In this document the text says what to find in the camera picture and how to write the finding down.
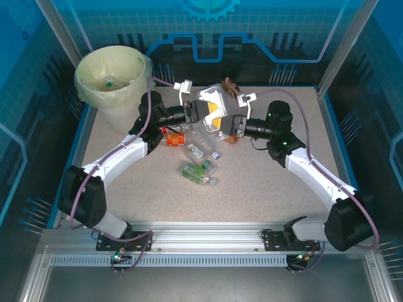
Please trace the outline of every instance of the trash bin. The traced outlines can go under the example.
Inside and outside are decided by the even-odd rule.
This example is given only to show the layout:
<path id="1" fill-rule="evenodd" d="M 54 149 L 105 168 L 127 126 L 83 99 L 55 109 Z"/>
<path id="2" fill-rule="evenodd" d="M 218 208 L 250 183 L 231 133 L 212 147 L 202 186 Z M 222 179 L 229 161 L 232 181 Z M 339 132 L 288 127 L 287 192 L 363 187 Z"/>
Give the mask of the trash bin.
<path id="1" fill-rule="evenodd" d="M 139 117 L 152 61 L 138 50 L 109 46 L 86 55 L 74 81 L 82 101 L 98 108 L 117 133 L 127 134 Z"/>

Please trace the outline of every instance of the cable clip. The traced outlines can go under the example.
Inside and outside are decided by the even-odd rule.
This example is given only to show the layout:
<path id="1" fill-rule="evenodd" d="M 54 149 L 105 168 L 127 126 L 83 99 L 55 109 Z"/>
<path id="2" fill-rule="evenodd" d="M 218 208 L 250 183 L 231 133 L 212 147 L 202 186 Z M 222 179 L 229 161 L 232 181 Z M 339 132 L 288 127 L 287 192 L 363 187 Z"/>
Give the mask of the cable clip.
<path id="1" fill-rule="evenodd" d="M 251 117 L 251 104 L 250 102 L 257 100 L 256 93 L 251 94 L 240 94 L 237 96 L 239 107 L 247 106 L 247 116 L 246 118 L 249 119 Z"/>
<path id="2" fill-rule="evenodd" d="M 181 103 L 181 106 L 183 106 L 182 93 L 190 94 L 192 83 L 191 80 L 184 80 L 182 83 L 176 82 L 174 84 L 174 89 L 179 90 L 179 102 Z"/>

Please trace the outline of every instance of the yellow object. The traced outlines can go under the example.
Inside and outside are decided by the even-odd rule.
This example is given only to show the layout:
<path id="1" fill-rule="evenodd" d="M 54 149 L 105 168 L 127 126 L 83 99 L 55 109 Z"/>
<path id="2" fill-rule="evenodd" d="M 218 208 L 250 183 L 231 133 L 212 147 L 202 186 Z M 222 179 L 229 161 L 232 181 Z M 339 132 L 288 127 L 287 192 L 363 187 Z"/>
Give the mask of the yellow object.
<path id="1" fill-rule="evenodd" d="M 208 102 L 208 112 L 214 112 L 215 110 L 217 110 L 219 107 L 211 102 Z M 217 129 L 220 129 L 221 127 L 221 118 L 216 118 L 215 120 L 213 120 L 213 126 L 216 127 Z"/>

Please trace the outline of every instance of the gear logo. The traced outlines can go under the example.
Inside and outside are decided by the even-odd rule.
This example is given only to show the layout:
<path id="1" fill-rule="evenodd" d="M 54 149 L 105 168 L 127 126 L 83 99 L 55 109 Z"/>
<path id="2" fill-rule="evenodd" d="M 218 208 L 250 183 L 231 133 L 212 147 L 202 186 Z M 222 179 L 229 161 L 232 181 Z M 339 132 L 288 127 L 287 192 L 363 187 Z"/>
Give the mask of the gear logo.
<path id="1" fill-rule="evenodd" d="M 8 8 L 13 20 L 23 31 L 28 31 L 34 25 L 37 17 L 33 0 L 0 0 L 0 11 Z"/>
<path id="2" fill-rule="evenodd" d="M 211 19 L 218 21 L 220 17 L 226 18 L 227 13 L 235 11 L 235 5 L 241 4 L 241 0 L 180 0 L 182 13 L 188 13 L 189 17 L 196 17 L 197 21 Z"/>

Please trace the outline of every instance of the beige work surface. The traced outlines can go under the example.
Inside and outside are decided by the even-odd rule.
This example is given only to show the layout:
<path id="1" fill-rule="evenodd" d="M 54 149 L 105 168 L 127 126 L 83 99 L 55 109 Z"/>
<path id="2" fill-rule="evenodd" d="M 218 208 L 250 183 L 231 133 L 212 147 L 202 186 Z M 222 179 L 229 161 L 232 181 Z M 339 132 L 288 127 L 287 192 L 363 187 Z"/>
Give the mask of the beige work surface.
<path id="1" fill-rule="evenodd" d="M 267 87 L 242 87 L 243 92 L 265 91 Z M 177 105 L 178 92 L 157 87 L 164 104 Z M 307 115 L 311 152 L 330 171 L 337 174 L 321 111 L 313 87 L 287 88 L 299 98 Z M 293 100 L 274 92 L 252 102 L 251 117 L 265 118 L 271 101 L 283 100 L 293 113 L 293 132 L 306 141 L 302 116 Z M 83 164 L 88 164 L 120 143 L 122 135 L 111 130 L 101 114 L 96 115 Z M 265 147 L 265 141 L 254 143 Z M 215 187 L 198 186 L 178 172 L 185 159 L 180 147 L 162 143 L 146 158 L 137 161 L 115 179 L 106 191 L 108 209 L 128 221 L 289 221 L 302 215 L 326 215 L 325 206 L 297 176 L 271 159 L 267 151 L 251 147 L 249 138 L 235 145 L 217 142 L 222 157 L 214 163 L 219 179 Z"/>

